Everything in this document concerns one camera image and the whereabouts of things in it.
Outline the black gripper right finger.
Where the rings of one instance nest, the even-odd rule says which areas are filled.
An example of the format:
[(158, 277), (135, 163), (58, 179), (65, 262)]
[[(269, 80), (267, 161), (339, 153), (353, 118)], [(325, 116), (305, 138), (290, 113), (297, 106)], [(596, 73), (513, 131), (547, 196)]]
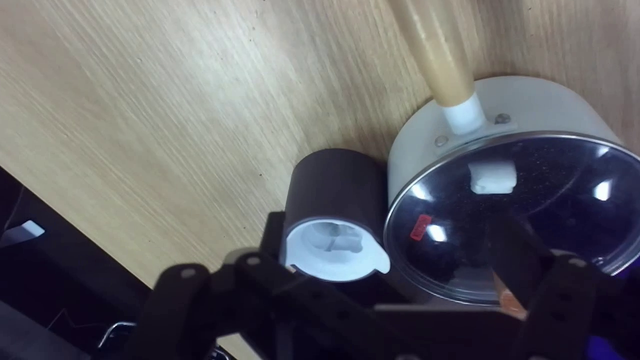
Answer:
[(640, 360), (636, 273), (616, 279), (572, 253), (552, 253), (520, 218), (491, 221), (491, 271), (525, 309), (515, 360), (583, 360), (591, 337)]

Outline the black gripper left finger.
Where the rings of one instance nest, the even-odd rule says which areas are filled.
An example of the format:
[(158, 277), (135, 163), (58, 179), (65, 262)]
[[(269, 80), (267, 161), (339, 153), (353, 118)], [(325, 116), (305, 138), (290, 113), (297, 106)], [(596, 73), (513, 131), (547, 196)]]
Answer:
[(119, 344), (98, 360), (214, 360), (240, 334), (263, 360), (374, 360), (374, 314), (339, 289), (302, 279), (275, 260), (284, 212), (269, 212), (258, 250), (217, 271), (165, 269)]

